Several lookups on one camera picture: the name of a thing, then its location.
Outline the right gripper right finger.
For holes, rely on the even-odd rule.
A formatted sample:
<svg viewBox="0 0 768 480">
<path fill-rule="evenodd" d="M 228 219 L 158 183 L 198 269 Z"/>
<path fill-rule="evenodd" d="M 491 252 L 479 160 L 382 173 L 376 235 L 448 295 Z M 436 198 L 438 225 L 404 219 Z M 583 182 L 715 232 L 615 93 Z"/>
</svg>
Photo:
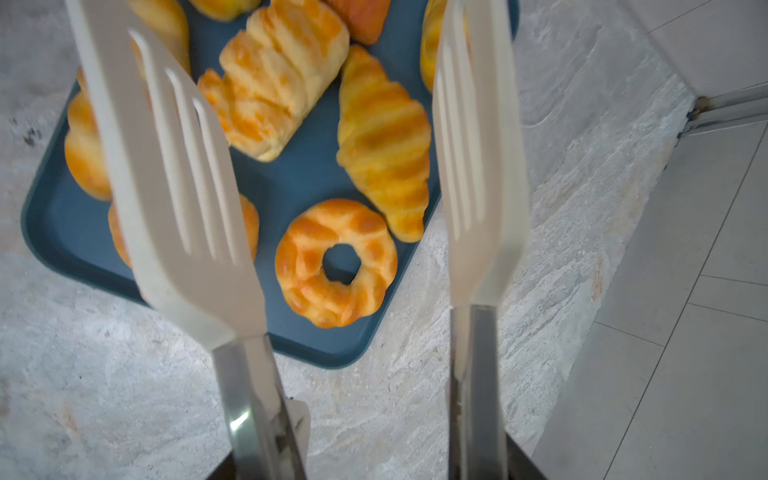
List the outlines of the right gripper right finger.
<svg viewBox="0 0 768 480">
<path fill-rule="evenodd" d="M 540 469 L 506 434 L 507 475 L 509 480 L 546 480 Z"/>
</svg>

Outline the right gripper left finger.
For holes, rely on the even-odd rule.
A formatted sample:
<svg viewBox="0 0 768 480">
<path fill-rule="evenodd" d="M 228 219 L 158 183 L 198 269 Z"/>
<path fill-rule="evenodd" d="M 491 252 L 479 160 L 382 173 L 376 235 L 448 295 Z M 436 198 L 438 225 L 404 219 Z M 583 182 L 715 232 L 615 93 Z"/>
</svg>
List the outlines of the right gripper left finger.
<svg viewBox="0 0 768 480">
<path fill-rule="evenodd" d="M 236 480 L 236 464 L 232 452 L 214 468 L 207 480 Z"/>
</svg>

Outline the ring shaped donut bread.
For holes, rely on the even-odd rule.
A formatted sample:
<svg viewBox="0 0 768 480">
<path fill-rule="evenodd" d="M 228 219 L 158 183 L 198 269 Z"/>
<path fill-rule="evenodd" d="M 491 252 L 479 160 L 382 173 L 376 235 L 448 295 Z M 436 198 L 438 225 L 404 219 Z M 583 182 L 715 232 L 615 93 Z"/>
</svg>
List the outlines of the ring shaped donut bread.
<svg viewBox="0 0 768 480">
<path fill-rule="evenodd" d="M 353 248 L 360 267 L 349 284 L 331 281 L 323 260 L 340 244 Z M 375 313 L 398 267 L 395 243 L 384 218 L 348 199 L 320 202 L 289 225 L 275 257 L 287 305 L 318 328 L 348 326 Z"/>
</svg>

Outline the white and steel tongs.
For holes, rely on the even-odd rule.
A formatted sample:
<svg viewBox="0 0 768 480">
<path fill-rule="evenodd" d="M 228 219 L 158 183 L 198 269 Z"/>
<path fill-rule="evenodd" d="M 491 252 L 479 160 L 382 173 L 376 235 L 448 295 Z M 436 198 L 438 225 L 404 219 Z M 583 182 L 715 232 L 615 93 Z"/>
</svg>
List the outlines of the white and steel tongs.
<svg viewBox="0 0 768 480">
<path fill-rule="evenodd" d="M 301 479 L 306 418 L 267 336 L 225 134 L 169 51 L 113 1 L 67 5 L 144 299 L 209 351 L 239 475 Z M 451 1 L 432 112 L 452 234 L 449 475 L 508 479 L 497 309 L 530 235 L 510 13 Z"/>
</svg>

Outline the round scored bun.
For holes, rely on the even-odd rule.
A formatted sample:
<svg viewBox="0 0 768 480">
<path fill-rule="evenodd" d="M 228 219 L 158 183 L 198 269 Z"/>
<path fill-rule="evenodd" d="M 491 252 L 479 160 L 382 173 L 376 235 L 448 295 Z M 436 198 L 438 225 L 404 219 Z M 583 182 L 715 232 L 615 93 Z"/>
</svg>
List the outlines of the round scored bun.
<svg viewBox="0 0 768 480">
<path fill-rule="evenodd" d="M 250 202 L 250 200 L 246 196 L 244 196 L 243 194 L 240 194 L 239 197 L 240 197 L 240 204 L 241 204 L 244 223 L 245 223 L 245 232 L 247 235 L 247 242 L 250 250 L 250 256 L 251 256 L 251 260 L 254 260 L 257 254 L 258 237 L 259 237 L 259 227 L 260 227 L 259 215 L 256 207 Z M 117 210 L 114 204 L 110 206 L 108 211 L 108 226 L 109 226 L 109 230 L 110 230 L 113 244 L 117 254 L 121 258 L 121 260 L 128 266 L 128 268 L 131 269 L 132 268 L 131 260 L 128 255 L 125 242 L 120 230 L 120 225 L 117 217 Z"/>
</svg>

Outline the long striped croissant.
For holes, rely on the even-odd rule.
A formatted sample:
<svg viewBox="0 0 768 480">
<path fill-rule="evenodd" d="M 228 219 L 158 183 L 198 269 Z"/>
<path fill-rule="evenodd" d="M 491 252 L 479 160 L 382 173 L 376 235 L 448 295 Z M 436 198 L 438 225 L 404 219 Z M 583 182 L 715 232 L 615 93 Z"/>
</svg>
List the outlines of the long striped croissant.
<svg viewBox="0 0 768 480">
<path fill-rule="evenodd" d="M 429 204 L 431 125 L 424 107 L 359 45 L 342 67 L 339 106 L 337 163 L 398 240 L 419 241 Z"/>
</svg>

